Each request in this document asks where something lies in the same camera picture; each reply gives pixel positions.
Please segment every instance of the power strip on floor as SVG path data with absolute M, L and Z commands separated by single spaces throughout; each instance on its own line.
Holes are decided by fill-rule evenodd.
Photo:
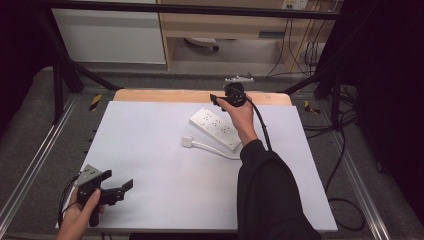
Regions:
M 232 123 L 228 123 L 205 107 L 190 117 L 190 123 L 232 151 L 241 142 Z

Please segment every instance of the white surface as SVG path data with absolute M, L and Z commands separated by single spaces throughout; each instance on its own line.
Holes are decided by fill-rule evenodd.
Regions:
M 236 189 L 241 162 L 180 144 L 182 136 L 193 136 L 195 141 L 228 152 L 189 123 L 202 107 L 231 121 L 212 103 L 109 103 L 81 169 L 91 164 L 100 171 L 112 170 L 103 188 L 119 187 L 132 178 L 134 188 L 124 201 L 106 208 L 98 228 L 237 229 Z M 318 231 L 337 230 L 296 108 L 258 108 L 274 151 L 296 178 L 306 217 Z M 264 141 L 259 121 L 255 127 Z
M 155 0 L 107 1 L 156 3 Z M 165 63 L 156 13 L 53 9 L 53 14 L 68 53 L 75 61 Z
M 190 123 L 197 126 L 205 134 L 208 134 L 209 137 L 215 139 L 231 151 L 234 151 L 241 142 L 237 130 L 232 123 L 224 120 L 205 107 L 202 107 L 190 117 Z

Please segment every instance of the person's right hand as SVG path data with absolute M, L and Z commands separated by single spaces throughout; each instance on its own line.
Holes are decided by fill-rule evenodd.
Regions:
M 258 138 L 255 128 L 253 127 L 253 106 L 249 101 L 246 101 L 246 103 L 240 107 L 233 107 L 227 101 L 220 98 L 216 101 L 219 106 L 230 114 L 231 121 L 238 131 L 243 146 L 246 146 L 250 141 Z

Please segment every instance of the white cord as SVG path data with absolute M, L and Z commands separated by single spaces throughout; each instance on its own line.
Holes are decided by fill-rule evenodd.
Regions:
M 225 158 L 231 159 L 231 160 L 240 160 L 239 157 L 227 155 L 227 154 L 225 154 L 225 153 L 223 153 L 223 152 L 221 152 L 221 151 L 219 151 L 219 150 L 217 150 L 217 149 L 215 149 L 211 146 L 208 146 L 208 145 L 203 144 L 203 143 L 195 142 L 195 141 L 193 141 L 193 137 L 183 137 L 183 139 L 181 141 L 181 145 L 183 147 L 186 147 L 186 148 L 191 148 L 194 145 L 195 147 L 199 147 L 199 148 L 209 150 L 211 152 L 217 153 L 217 154 L 219 154 L 219 155 L 221 155 Z

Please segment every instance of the hand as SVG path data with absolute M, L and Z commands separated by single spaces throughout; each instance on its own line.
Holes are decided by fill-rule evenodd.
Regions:
M 246 146 L 250 141 L 258 139 L 255 128 L 253 127 L 253 106 L 249 101 L 243 106 L 233 107 L 227 101 L 218 98 L 218 104 L 230 114 L 231 121 L 238 131 L 241 144 Z
M 77 201 L 78 188 L 75 188 L 71 194 L 69 203 L 72 204 Z M 62 226 L 57 234 L 56 240 L 67 239 L 81 239 L 90 220 L 90 215 L 97 207 L 100 199 L 100 190 L 96 189 L 90 196 L 84 208 L 78 203 L 73 204 L 66 210 L 65 218 L 63 219 Z M 99 212 L 104 212 L 104 206 L 99 207 Z

